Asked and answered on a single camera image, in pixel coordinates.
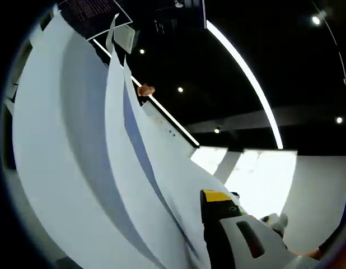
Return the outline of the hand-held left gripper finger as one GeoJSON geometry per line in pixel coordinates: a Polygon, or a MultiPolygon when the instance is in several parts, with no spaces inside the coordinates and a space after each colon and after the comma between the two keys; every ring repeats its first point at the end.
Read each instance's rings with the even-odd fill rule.
{"type": "Polygon", "coordinates": [[[231,196],[202,189],[200,208],[212,268],[294,268],[297,255],[282,238],[283,227],[243,214],[231,196]]]}

